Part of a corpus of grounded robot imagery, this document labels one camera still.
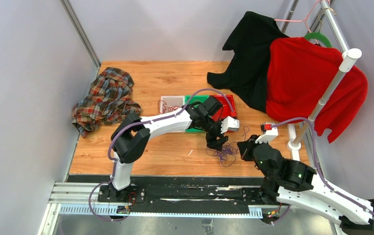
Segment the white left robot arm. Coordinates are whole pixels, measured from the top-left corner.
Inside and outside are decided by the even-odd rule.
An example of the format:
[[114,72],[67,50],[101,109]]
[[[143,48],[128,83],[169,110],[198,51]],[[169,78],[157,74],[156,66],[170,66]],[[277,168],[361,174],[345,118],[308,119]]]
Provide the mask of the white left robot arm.
[[108,192],[102,195],[124,202],[131,194],[131,172],[134,162],[143,155],[148,142],[155,137],[188,129],[199,129],[205,132],[206,146],[221,151],[228,141],[228,119],[215,121],[212,116],[223,107],[216,98],[210,96],[204,102],[185,104],[175,111],[161,115],[141,117],[138,114],[128,115],[111,136],[107,151],[113,162]]

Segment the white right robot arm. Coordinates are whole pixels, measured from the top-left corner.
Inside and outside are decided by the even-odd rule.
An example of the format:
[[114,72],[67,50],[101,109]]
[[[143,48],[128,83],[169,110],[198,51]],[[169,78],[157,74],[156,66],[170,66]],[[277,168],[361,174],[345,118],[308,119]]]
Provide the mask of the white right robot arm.
[[374,235],[374,199],[362,199],[329,182],[303,162],[284,158],[252,135],[237,143],[241,158],[263,175],[256,194],[265,204],[284,203],[320,215],[347,235]]

